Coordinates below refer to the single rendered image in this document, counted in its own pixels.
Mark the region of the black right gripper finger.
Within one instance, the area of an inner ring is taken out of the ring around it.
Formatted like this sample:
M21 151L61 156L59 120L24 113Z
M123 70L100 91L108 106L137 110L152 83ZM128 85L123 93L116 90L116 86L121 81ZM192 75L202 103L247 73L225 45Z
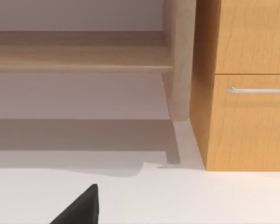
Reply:
M98 185L92 184L49 224L98 224Z

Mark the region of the wooden cupboard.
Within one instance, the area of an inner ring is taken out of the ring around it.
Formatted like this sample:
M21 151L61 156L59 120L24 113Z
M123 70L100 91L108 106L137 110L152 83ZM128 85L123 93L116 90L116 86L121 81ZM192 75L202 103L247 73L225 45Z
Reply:
M280 0L197 0L190 121L206 168L216 75L280 75Z

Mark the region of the wooden drawer front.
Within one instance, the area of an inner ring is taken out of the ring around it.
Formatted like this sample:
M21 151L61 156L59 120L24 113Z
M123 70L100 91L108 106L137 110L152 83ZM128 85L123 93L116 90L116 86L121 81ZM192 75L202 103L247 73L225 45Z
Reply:
M216 75L207 170L280 171L280 93L227 89L280 89L280 75Z

